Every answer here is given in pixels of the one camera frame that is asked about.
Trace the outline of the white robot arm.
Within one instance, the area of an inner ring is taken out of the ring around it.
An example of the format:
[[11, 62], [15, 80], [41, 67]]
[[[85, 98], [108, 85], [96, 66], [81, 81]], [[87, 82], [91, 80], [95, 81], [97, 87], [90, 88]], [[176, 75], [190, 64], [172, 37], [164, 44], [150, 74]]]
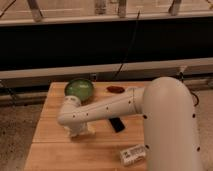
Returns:
[[193, 98], [187, 86], [159, 77], [145, 87], [85, 105], [64, 98], [57, 121], [76, 135], [91, 121], [141, 114], [148, 171], [205, 171]]

